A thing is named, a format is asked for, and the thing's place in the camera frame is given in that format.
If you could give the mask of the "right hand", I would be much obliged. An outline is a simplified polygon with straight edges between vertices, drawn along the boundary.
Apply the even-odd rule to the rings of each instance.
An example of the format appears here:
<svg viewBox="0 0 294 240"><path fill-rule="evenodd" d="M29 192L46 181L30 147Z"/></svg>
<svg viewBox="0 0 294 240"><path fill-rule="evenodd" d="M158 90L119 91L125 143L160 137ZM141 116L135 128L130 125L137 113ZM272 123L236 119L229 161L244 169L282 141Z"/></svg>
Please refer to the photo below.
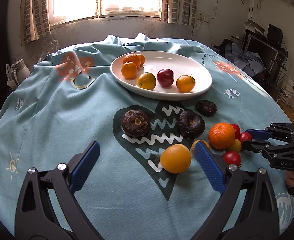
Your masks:
<svg viewBox="0 0 294 240"><path fill-rule="evenodd" d="M294 171L285 171L285 183L288 187L294 187Z"/></svg>

